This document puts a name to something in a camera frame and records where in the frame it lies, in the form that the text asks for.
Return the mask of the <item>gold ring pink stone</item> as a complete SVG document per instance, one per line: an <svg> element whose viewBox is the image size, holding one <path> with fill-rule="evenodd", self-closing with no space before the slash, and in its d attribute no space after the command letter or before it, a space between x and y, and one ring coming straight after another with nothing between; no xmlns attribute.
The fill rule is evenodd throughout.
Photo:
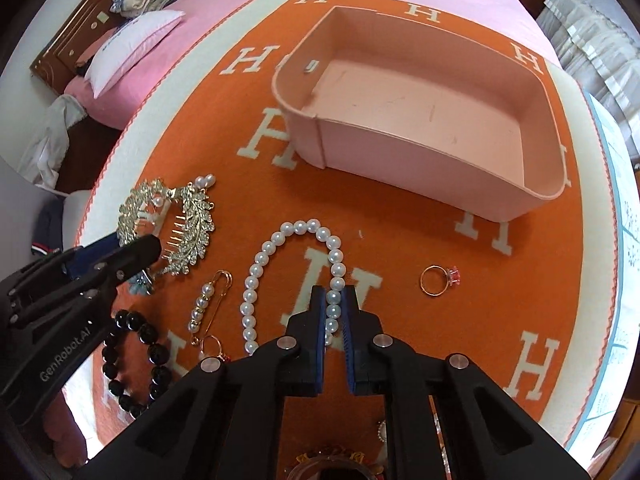
<svg viewBox="0 0 640 480"><path fill-rule="evenodd" d="M461 274L456 266L430 264L423 269L419 278L421 292L430 298L438 298L460 283Z"/></svg>

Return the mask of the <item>wooden dresser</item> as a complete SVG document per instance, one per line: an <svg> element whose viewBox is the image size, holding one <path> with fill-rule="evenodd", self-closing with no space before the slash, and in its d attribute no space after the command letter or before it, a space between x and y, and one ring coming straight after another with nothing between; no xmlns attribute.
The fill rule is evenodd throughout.
<svg viewBox="0 0 640 480"><path fill-rule="evenodd" d="M639 402L623 399L589 466L593 479L612 479L639 443Z"/></svg>

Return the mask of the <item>pink jewelry tray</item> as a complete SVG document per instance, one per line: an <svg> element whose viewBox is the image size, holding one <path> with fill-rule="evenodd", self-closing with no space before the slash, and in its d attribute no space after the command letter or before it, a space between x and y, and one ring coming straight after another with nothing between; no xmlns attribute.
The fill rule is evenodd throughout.
<svg viewBox="0 0 640 480"><path fill-rule="evenodd" d="M337 6L274 73L308 164L402 188L493 222L564 191L565 124L546 64L463 22Z"/></svg>

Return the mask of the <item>pearl safety pin brooch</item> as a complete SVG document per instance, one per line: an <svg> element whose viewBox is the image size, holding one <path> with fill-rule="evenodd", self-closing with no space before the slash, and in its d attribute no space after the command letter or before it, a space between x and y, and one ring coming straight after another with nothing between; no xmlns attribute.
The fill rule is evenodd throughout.
<svg viewBox="0 0 640 480"><path fill-rule="evenodd" d="M212 326L232 284L232 274L227 270L218 270L209 281L202 285L200 294L194 301L186 328L190 334L190 345L198 348L200 360L210 356L206 350L206 344L211 341L217 345L214 356L221 359L224 357L222 344L219 338L212 333Z"/></svg>

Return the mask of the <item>orange H-pattern blanket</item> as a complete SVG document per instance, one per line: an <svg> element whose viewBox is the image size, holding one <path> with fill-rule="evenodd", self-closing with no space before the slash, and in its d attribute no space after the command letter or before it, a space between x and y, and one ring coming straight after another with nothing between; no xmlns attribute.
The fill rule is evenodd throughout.
<svg viewBox="0 0 640 480"><path fill-rule="evenodd" d="M213 325L224 351L245 356L242 317L259 342L284 332L308 306L311 287L331 279L326 245L292 234L269 254L254 294L245 279L284 222L318 220L341 240L344 279L384 330L416 351L463 353L561 443L579 414L585 386L558 384L578 315L584 220L570 114L585 94L544 60L558 92L566 179L556 199L508 222L493 222L396 186L321 169L294 150L272 93L277 68L337 6L423 18L458 30L463 22L399 0L250 0L174 65L134 114L107 161L78 234L89 244L116 229L119 206L139 182L168 186L213 174L213 220L205 259L162 278L151 296L122 292L119 307L143 312L171 344L177 373L196 350L188 324L196 295L218 270L233 284ZM456 266L459 286L438 298L421 292L430 264Z"/></svg>

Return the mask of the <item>grey jacket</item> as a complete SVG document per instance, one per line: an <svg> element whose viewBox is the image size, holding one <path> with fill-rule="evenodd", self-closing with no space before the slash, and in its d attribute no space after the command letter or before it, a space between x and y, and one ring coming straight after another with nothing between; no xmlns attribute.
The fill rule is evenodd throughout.
<svg viewBox="0 0 640 480"><path fill-rule="evenodd" d="M62 162L70 148L68 130L87 117L73 96L62 94L44 112L36 133L18 163L17 172L40 188L54 190Z"/></svg>

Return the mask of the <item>white pillow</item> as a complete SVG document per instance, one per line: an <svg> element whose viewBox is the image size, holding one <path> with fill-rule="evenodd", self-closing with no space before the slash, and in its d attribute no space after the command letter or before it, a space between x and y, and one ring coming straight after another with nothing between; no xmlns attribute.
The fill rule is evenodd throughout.
<svg viewBox="0 0 640 480"><path fill-rule="evenodd" d="M106 40L85 74L95 99L110 90L183 20L184 13L161 10L141 14Z"/></svg>

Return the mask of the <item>white lace covered furniture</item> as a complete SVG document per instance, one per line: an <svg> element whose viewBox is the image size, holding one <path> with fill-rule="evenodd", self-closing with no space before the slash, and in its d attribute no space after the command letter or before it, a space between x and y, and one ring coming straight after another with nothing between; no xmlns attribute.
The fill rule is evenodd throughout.
<svg viewBox="0 0 640 480"><path fill-rule="evenodd" d="M546 0L537 24L562 69L613 116L639 159L639 31L617 0Z"/></svg>

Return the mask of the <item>blue white paper sheet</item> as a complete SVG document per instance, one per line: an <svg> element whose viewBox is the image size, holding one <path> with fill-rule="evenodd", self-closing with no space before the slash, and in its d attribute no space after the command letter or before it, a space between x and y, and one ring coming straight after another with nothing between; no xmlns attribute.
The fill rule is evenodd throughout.
<svg viewBox="0 0 640 480"><path fill-rule="evenodd" d="M620 128L589 93L570 114L582 192L584 252L578 315L558 384L585 386L579 414L561 437L579 463L591 460L631 375L639 340L639 195Z"/></svg>

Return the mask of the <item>wooden headboard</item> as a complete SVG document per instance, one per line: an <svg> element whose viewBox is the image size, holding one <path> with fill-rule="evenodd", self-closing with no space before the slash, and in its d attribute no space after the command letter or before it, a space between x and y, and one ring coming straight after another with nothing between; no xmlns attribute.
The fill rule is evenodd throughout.
<svg viewBox="0 0 640 480"><path fill-rule="evenodd" d="M77 75L78 58L104 32L124 19L110 11L112 0L81 0L58 32L30 64L30 70L55 94Z"/></svg>

